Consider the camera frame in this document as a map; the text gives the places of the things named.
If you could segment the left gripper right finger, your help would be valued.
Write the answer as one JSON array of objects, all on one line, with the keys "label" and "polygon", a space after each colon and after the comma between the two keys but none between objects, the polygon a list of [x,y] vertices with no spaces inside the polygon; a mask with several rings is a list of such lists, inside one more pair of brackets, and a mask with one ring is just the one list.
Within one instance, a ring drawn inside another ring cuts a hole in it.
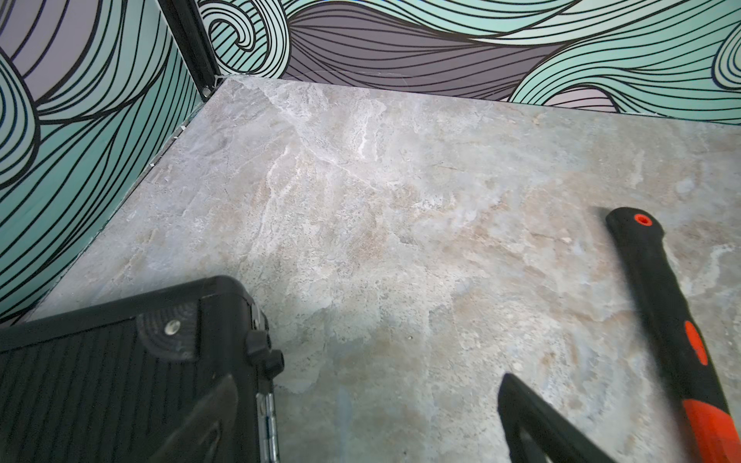
[{"label": "left gripper right finger", "polygon": [[513,373],[503,376],[498,413],[512,462],[613,460]]}]

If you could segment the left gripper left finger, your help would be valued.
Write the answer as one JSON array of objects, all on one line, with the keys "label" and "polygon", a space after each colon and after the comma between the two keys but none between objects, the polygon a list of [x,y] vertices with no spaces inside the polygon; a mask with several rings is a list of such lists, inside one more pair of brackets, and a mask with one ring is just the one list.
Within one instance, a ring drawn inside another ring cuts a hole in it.
[{"label": "left gripper left finger", "polygon": [[221,378],[148,458],[148,462],[234,462],[239,390]]}]

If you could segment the claw hammer red black handle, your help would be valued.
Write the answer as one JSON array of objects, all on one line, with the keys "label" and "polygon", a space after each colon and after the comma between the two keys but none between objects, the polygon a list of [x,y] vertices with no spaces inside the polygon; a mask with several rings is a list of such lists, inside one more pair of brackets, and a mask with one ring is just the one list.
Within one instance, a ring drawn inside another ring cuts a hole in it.
[{"label": "claw hammer red black handle", "polygon": [[700,459],[738,462],[738,431],[704,336],[669,263],[661,224],[644,210],[615,208],[606,225]]}]

